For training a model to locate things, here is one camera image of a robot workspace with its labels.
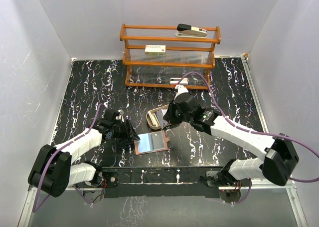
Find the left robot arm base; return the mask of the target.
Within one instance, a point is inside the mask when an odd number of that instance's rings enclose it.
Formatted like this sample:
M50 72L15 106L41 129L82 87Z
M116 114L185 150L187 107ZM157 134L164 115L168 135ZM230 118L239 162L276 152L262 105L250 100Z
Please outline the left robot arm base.
M119 175L116 172L102 172L96 170L90 165L79 165L71 167L68 186L73 187L84 199L85 203L89 204L92 207L98 197L104 197L106 188L117 187L118 177ZM84 192L80 191L77 187L77 184L82 182L91 187L101 187L102 193L93 200L87 199L84 196Z

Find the beige wooden tray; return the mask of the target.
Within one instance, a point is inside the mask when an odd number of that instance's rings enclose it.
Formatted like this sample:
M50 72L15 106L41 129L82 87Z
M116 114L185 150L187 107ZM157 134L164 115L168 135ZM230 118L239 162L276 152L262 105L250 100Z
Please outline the beige wooden tray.
M153 130L164 129L171 125L163 117L168 110L168 105L152 109L147 112L146 120L149 127Z

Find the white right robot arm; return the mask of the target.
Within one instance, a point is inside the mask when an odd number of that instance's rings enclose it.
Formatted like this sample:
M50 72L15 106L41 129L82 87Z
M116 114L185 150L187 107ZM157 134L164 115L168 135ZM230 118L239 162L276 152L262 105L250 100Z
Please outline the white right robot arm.
M243 179L267 179L277 186L285 186L299 157L290 140L266 133L254 134L241 124L229 124L213 108L203 108L189 93L182 93L169 102L164 119L170 124L189 123L195 130L220 137L248 150L254 159L231 159L210 181L234 185Z

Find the blue grey credit card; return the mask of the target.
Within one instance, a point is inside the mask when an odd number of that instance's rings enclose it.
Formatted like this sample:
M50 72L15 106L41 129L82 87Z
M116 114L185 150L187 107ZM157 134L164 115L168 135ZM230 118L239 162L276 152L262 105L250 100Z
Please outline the blue grey credit card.
M153 150L159 151L165 149L165 142L162 132L151 133Z

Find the pink leather card holder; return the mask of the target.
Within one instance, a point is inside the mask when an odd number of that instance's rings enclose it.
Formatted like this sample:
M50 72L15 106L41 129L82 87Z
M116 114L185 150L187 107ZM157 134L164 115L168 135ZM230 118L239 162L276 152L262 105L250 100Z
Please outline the pink leather card holder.
M135 154L142 155L153 152L166 151L170 137L165 135L165 131L155 131L138 135L139 139L134 141Z

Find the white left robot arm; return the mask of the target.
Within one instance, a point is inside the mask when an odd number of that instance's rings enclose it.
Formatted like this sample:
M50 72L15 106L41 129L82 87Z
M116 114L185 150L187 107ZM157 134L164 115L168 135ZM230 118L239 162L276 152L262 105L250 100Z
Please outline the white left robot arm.
M88 182L96 187L102 183L100 168L91 162L74 162L88 151L114 139L127 146L140 138L129 120L119 111L107 110L103 118L93 123L74 138L56 146L41 147L28 176L28 183L52 197L62 195L68 186Z

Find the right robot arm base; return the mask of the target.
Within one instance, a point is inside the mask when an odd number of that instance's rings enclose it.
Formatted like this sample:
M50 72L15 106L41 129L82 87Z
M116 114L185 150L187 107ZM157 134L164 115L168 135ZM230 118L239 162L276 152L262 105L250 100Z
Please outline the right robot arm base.
M222 193L229 196L231 193L241 193L244 187L252 188L252 181L249 179L234 180L230 176L222 175L221 171L206 171L196 179L197 183L206 187L222 188Z

